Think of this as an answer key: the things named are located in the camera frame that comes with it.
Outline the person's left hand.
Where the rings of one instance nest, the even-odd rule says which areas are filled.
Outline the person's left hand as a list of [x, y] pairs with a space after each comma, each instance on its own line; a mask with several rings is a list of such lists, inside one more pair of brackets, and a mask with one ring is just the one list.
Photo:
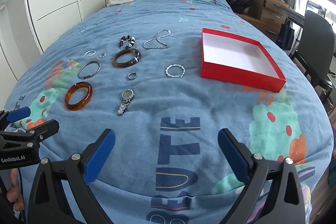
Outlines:
[[10, 170], [9, 179], [10, 179], [12, 186], [7, 191], [7, 195], [6, 195], [7, 199], [9, 202], [13, 203], [14, 210], [23, 211], [25, 206], [23, 202], [23, 197], [21, 195], [17, 169]]

